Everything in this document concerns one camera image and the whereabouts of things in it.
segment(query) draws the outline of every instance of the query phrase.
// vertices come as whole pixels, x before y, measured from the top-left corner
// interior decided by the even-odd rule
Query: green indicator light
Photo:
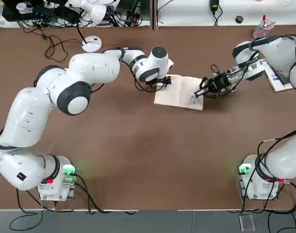
[[[75,167],[72,165],[64,165],[64,173],[66,175],[75,174]]]
[[[246,175],[246,174],[249,174],[250,168],[251,168],[250,164],[242,164],[240,165],[239,170],[242,175]]]

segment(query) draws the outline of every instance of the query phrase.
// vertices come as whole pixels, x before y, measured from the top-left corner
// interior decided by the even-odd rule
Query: white lamp
[[[98,25],[103,20],[106,13],[106,6],[93,4],[88,0],[81,0],[80,6],[90,15],[90,18],[94,24]],[[83,38],[82,48],[84,51],[96,52],[101,48],[103,43],[98,36],[92,35],[84,38],[81,33],[80,35]]]

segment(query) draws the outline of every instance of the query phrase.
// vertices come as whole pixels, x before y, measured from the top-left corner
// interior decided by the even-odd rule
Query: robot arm
[[[106,50],[104,54],[114,54],[126,63],[134,78],[149,85],[155,83],[171,84],[166,77],[174,63],[168,58],[168,52],[162,47],[154,47],[148,58],[139,48],[117,48]]]
[[[277,75],[288,78],[296,90],[296,35],[271,36],[243,42],[234,49],[233,55],[236,54],[241,64],[244,64],[246,56],[243,54],[250,51],[261,52],[265,56],[264,62]],[[274,199],[278,192],[278,179],[296,178],[296,131],[281,147],[263,157],[262,163],[260,159],[261,156],[249,155],[240,166],[241,193],[244,196],[246,192],[249,199]],[[253,173],[245,172],[246,167],[255,170],[253,176]]]
[[[265,59],[261,59],[256,52],[261,52]],[[260,77],[264,73],[264,63],[268,63],[277,75],[289,78],[296,89],[296,35],[245,41],[234,48],[232,55],[238,65],[227,72],[214,73],[213,78],[205,77],[199,90],[194,93],[196,98],[200,95],[207,96],[209,93],[218,93],[222,96],[227,88],[234,91],[239,82],[252,81]]]
[[[172,63],[165,49],[156,48],[148,58],[141,50],[130,48],[77,54],[67,70],[59,66],[41,70],[34,87],[17,94],[0,132],[0,174],[19,190],[38,186],[42,200],[66,200],[74,186],[65,175],[69,167],[74,170],[70,161],[63,156],[33,154],[24,148],[41,139],[54,107],[69,116],[82,113],[89,104],[91,86],[114,81],[120,61],[128,64],[138,80],[164,79]]]

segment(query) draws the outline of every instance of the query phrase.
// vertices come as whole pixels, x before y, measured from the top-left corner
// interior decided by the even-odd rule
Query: wooden tabletop
[[[233,48],[252,40],[254,27],[89,28],[102,49],[138,46],[146,54],[163,46],[174,61],[171,74],[211,76],[235,65]],[[45,29],[62,40],[80,39],[75,28]],[[274,34],[296,33],[296,26],[276,26]],[[57,64],[44,57],[49,46],[20,29],[0,30],[0,129],[19,90],[32,86],[38,72]],[[69,58],[82,53],[79,44],[65,44]],[[62,59],[61,47],[54,57]],[[95,201],[105,209],[240,209],[236,170],[257,151],[259,142],[296,129],[296,91],[274,93],[263,76],[244,81],[226,98],[204,100],[203,111],[154,105],[153,93],[134,87],[124,64],[119,77],[91,97],[88,109],[67,116],[55,109],[41,141],[30,148],[68,157],[80,168]],[[60,208],[86,209],[80,190]],[[284,192],[269,208],[293,205]],[[21,192],[24,208],[39,208]],[[247,208],[261,208],[249,201]],[[15,189],[0,176],[0,209],[16,209]]]

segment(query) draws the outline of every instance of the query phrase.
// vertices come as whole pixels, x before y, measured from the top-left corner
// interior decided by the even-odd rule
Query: floor
[[[12,232],[8,225],[18,216],[20,211],[0,211],[0,232]],[[253,214],[255,232],[268,233],[267,213]],[[40,215],[21,218],[13,224],[13,228],[28,228],[40,220]],[[291,215],[272,215],[271,232],[276,233],[283,227],[293,227]],[[241,233],[239,215],[226,211],[139,211],[129,216],[125,213],[95,214],[82,212],[48,213],[43,215],[42,223],[29,233],[54,232],[93,232],[101,233]],[[294,229],[282,233],[294,232]]]

